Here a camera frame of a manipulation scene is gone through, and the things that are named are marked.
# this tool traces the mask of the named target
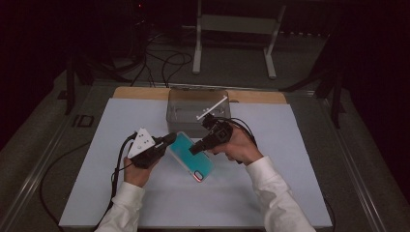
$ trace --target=teal phone case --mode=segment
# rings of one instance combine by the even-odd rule
[[[192,145],[192,140],[180,131],[177,133],[175,142],[168,148],[172,156],[187,169],[191,176],[197,182],[202,182],[214,169],[214,164],[204,152],[193,155],[190,152],[190,146]]]

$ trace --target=dark background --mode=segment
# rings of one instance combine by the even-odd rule
[[[113,56],[124,56],[129,49],[130,43],[122,42],[141,36],[140,31],[128,30],[141,18],[177,37],[181,25],[195,24],[195,1],[134,1],[144,3],[134,14],[130,14],[129,2],[116,2],[0,2],[0,149],[50,92],[53,79],[66,68],[68,54],[81,50],[109,64]],[[230,14],[244,14],[243,2],[236,8],[227,2],[223,7]],[[204,10],[217,13],[220,6]],[[406,185],[410,176],[410,3],[295,1],[288,6],[281,27],[285,35],[331,35],[314,70],[343,67],[344,88],[350,91],[384,160],[410,200],[410,186]],[[265,14],[265,10],[261,5],[246,14]]]

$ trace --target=cable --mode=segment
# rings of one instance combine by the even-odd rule
[[[251,140],[251,141],[253,142],[253,144],[257,147],[256,139],[255,139],[255,137],[253,136],[253,133],[252,133],[252,131],[250,130],[250,127],[248,126],[248,124],[246,124],[246,123],[245,123],[244,121],[242,121],[241,119],[239,119],[239,118],[215,117],[214,120],[223,120],[223,121],[226,121],[226,122],[228,122],[228,123],[231,123],[231,124],[237,126],[238,128],[242,129],[242,131],[244,131],[244,132],[248,135],[248,137],[250,138],[250,140]]]
[[[154,88],[156,87],[155,86],[155,81],[154,81],[154,77],[153,77],[153,74],[152,74],[152,72],[151,72],[151,69],[147,66],[147,70],[148,70],[148,82],[150,82],[150,87],[153,87],[154,86]]]
[[[139,71],[139,73],[135,76],[135,78],[133,79],[133,81],[130,84],[130,87],[133,86],[133,84],[136,82],[136,80],[139,78],[139,76],[142,74],[142,72],[144,71],[145,68],[148,68],[147,66],[147,55],[144,52],[144,65],[142,66],[141,70]]]
[[[88,64],[91,68],[93,68],[97,71],[108,74],[112,79],[114,79],[118,82],[131,82],[130,80],[125,79],[123,76],[117,74],[116,72],[111,71],[106,66],[104,66],[101,63],[95,61],[94,59],[88,57],[85,54],[80,54],[80,57],[81,57],[82,61],[85,62],[86,64]]]
[[[160,61],[163,61],[162,64],[162,69],[161,69],[161,77],[162,77],[162,81],[165,84],[166,88],[169,88],[169,79],[172,77],[172,75],[174,75],[175,73],[177,73],[180,69],[182,69],[182,67],[184,67],[186,64],[189,64],[192,61],[192,56],[184,53],[184,52],[180,52],[180,51],[176,51],[176,50],[150,50],[150,51],[162,51],[162,52],[172,52],[173,54],[169,55],[166,59],[162,59],[161,57],[158,57],[150,52],[146,52],[147,55],[150,55]],[[170,62],[169,60],[172,59],[175,56],[182,56],[183,58],[183,62],[182,63],[174,63],[174,62]],[[172,74],[170,74],[168,77],[165,77],[165,66],[166,65],[175,65],[175,66],[179,66],[178,69],[173,72]]]
[[[325,204],[326,205],[328,205],[329,206],[329,209],[331,210],[331,214],[332,214],[332,219],[333,219],[333,232],[335,232],[336,231],[336,215],[335,215],[335,212],[334,212],[334,210],[332,209],[332,206],[331,206],[331,204],[329,203],[329,201],[326,199],[326,197],[323,197],[323,199],[325,200]]]
[[[102,218],[100,219],[99,223],[93,228],[93,231],[97,230],[97,228],[100,226],[100,223],[103,220],[103,217],[106,215],[106,213],[109,211],[109,209],[111,209],[112,205],[114,204],[112,202],[112,198],[117,194],[117,184],[118,184],[118,176],[121,170],[124,170],[125,168],[129,167],[123,167],[120,168],[121,166],[121,158],[123,156],[124,153],[124,149],[127,146],[128,142],[130,142],[131,140],[134,140],[136,138],[137,132],[134,132],[132,135],[128,136],[127,139],[124,141],[123,145],[121,146],[120,149],[120,153],[118,154],[118,159],[117,159],[117,166],[114,169],[114,173],[112,173],[111,175],[111,197],[108,203],[108,206],[106,207],[105,212],[102,215]]]
[[[61,232],[64,232],[63,227],[61,227],[61,226],[58,224],[58,219],[57,219],[57,218],[54,216],[54,214],[48,209],[48,207],[47,207],[47,205],[45,204],[45,201],[44,201],[44,197],[43,197],[44,179],[45,179],[45,177],[47,176],[49,170],[50,170],[59,160],[61,160],[61,159],[64,158],[65,156],[67,156],[67,155],[69,155],[69,154],[71,154],[71,153],[73,153],[73,152],[75,152],[75,151],[77,151],[77,150],[79,150],[79,149],[81,149],[81,148],[83,148],[83,147],[89,145],[90,143],[91,143],[91,141],[89,141],[89,142],[87,142],[87,143],[84,143],[84,144],[82,144],[82,145],[80,145],[80,146],[78,146],[78,147],[76,147],[76,148],[70,150],[69,152],[63,154],[61,157],[57,158],[55,161],[53,161],[53,162],[48,166],[48,168],[47,168],[47,170],[45,171],[45,173],[44,173],[42,179],[40,180],[39,197],[40,197],[40,201],[42,202],[42,206],[43,206],[43,208],[45,209],[45,212],[51,217],[51,219],[54,221],[54,223],[57,225],[58,229],[59,229]]]

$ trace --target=floor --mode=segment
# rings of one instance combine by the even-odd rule
[[[321,38],[279,35],[273,55],[278,79],[271,80],[267,77],[259,47],[226,48],[211,42],[204,43],[201,73],[194,75],[189,63],[193,55],[190,41],[167,43],[161,39],[158,37],[148,47],[150,72],[145,69],[137,75],[141,67],[136,67],[123,73],[129,80],[137,77],[134,86],[163,87],[163,74],[165,79],[170,77],[169,85],[173,87],[277,91],[308,76],[325,42]],[[163,61],[177,53],[165,65]],[[188,64],[180,68],[170,63]],[[77,81],[76,105],[70,115],[64,114],[66,102],[57,99],[65,90],[65,73],[58,76],[54,90],[1,151],[1,231],[58,231],[41,198],[58,221],[106,101],[116,87],[130,85],[115,82],[99,72],[94,75],[96,81],[93,86],[83,86]],[[300,91],[288,93],[286,100],[294,110],[335,225],[334,228],[317,231],[410,231],[409,205],[350,101],[348,91],[342,92],[343,113],[339,115],[341,128],[337,130],[329,119],[327,101],[312,96],[316,85],[312,83]],[[95,121],[91,127],[76,127],[73,124],[75,115],[91,115]],[[64,230],[89,231],[79,228]]]

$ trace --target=wire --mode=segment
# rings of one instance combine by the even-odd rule
[[[331,210],[331,214],[332,214],[332,219],[333,219],[333,232],[336,231],[336,215],[334,210],[332,209],[331,204],[329,203],[329,201],[326,199],[326,197],[323,197],[323,199],[325,200],[325,204],[329,206],[329,209]]]
[[[185,66],[186,64],[189,64],[189,63],[192,61],[192,56],[191,56],[191,55],[189,55],[189,54],[187,54],[187,53],[184,53],[184,52],[177,51],[177,50],[170,50],[170,49],[166,49],[166,50],[161,50],[161,49],[158,49],[158,50],[156,50],[156,49],[148,49],[148,46],[149,46],[151,43],[157,43],[156,38],[161,37],[161,36],[163,36],[163,35],[164,35],[164,33],[159,33],[159,34],[157,34],[156,36],[153,36],[151,39],[149,39],[149,40],[147,41],[147,43],[146,43],[146,45],[145,45],[145,48],[144,48],[144,60],[143,60],[144,65],[143,65],[143,67],[141,68],[141,70],[139,71],[139,73],[135,76],[135,78],[133,79],[133,81],[132,81],[132,83],[131,83],[130,86],[133,86],[134,83],[136,82],[136,80],[141,76],[142,72],[143,72],[145,69],[147,69],[147,70],[148,70],[148,74],[149,74],[149,75],[148,75],[148,82],[150,83],[150,87],[156,87],[154,77],[152,76],[152,71],[151,71],[151,69],[149,68],[149,66],[147,65],[147,55],[149,55],[149,56],[151,56],[151,57],[153,57],[153,58],[155,58],[155,59],[158,59],[158,60],[160,60],[160,61],[163,61],[162,68],[161,68],[161,78],[162,78],[163,84],[165,85],[166,88],[169,88],[169,80],[170,80],[170,78],[171,78],[175,73],[177,73],[180,69],[182,69],[183,66]],[[157,56],[157,55],[154,55],[154,54],[150,53],[150,51],[172,52],[172,54],[170,54],[167,58],[163,59],[163,58],[161,58],[161,57],[159,57],[159,56]],[[170,59],[172,59],[172,58],[174,58],[174,57],[176,57],[176,56],[182,56],[183,62],[177,63],[177,62],[171,62],[171,61],[169,61]],[[174,71],[172,74],[170,74],[170,75],[168,75],[168,76],[165,76],[165,66],[166,66],[166,65],[174,65],[174,66],[179,66],[179,67],[178,67],[177,70]]]
[[[250,140],[253,142],[253,144],[257,147],[257,143],[256,143],[256,139],[253,136],[252,131],[250,130],[250,127],[248,126],[248,124],[246,124],[243,120],[239,119],[239,118],[223,118],[223,117],[215,117],[214,120],[223,120],[226,122],[229,122],[235,126],[237,126],[238,128],[242,129],[242,131],[244,131],[248,137],[250,138]]]
[[[128,142],[130,142],[131,140],[134,140],[136,138],[136,135],[137,135],[137,132],[134,132],[132,135],[128,136],[127,139],[124,141],[123,145],[121,146],[120,153],[118,154],[117,166],[114,169],[114,173],[112,173],[111,175],[111,197],[110,197],[108,206],[106,207],[106,210],[102,215],[102,218],[100,219],[99,223],[93,228],[93,231],[97,230],[97,228],[100,226],[100,223],[103,220],[103,217],[106,215],[106,213],[109,211],[109,209],[111,209],[112,205],[114,204],[112,202],[112,198],[117,194],[117,184],[118,184],[119,173],[121,170],[124,170],[125,168],[129,167],[128,165],[126,167],[120,168],[121,158],[123,156],[124,149],[127,146]]]
[[[62,232],[64,232],[63,227],[61,227],[61,226],[58,224],[58,219],[57,219],[57,218],[55,217],[55,215],[48,209],[47,205],[45,204],[44,196],[43,196],[44,179],[45,179],[45,177],[47,176],[48,172],[51,170],[51,168],[52,168],[59,160],[61,160],[62,158],[66,157],[67,155],[69,155],[69,154],[71,154],[71,153],[73,153],[73,152],[75,152],[75,151],[77,151],[77,150],[79,150],[79,149],[81,149],[81,148],[83,148],[83,147],[89,145],[90,143],[91,143],[91,141],[89,141],[89,142],[87,142],[87,143],[84,143],[84,144],[82,144],[82,145],[80,145],[80,146],[78,146],[78,147],[76,147],[76,148],[70,150],[69,152],[63,154],[61,157],[57,158],[55,161],[53,161],[53,162],[48,166],[48,168],[47,168],[47,170],[45,171],[45,173],[44,173],[42,179],[40,180],[39,197],[40,197],[40,201],[42,202],[42,206],[43,206],[43,208],[45,209],[45,212],[51,217],[51,219],[52,219],[52,220],[54,221],[54,223],[57,225],[58,229],[59,229],[60,231],[62,231]]]

